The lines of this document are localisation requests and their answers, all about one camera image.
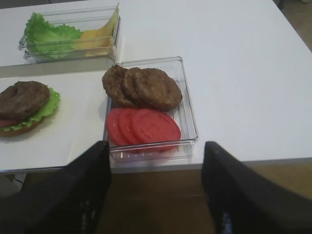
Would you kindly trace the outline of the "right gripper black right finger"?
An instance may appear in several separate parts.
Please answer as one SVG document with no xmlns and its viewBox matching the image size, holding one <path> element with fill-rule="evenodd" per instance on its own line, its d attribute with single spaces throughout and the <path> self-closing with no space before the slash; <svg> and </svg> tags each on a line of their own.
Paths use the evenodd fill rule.
<svg viewBox="0 0 312 234">
<path fill-rule="evenodd" d="M 310 234 L 312 201 L 283 188 L 207 141 L 202 187 L 217 234 Z"/>
</svg>

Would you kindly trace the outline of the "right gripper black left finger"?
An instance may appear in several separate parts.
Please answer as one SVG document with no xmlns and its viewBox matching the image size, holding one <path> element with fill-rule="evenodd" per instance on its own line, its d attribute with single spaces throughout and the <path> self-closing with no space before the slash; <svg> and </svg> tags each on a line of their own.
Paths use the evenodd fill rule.
<svg viewBox="0 0 312 234">
<path fill-rule="evenodd" d="M 98 141 L 47 179 L 0 202 L 2 234 L 94 234 L 111 183 L 109 143 Z"/>
</svg>

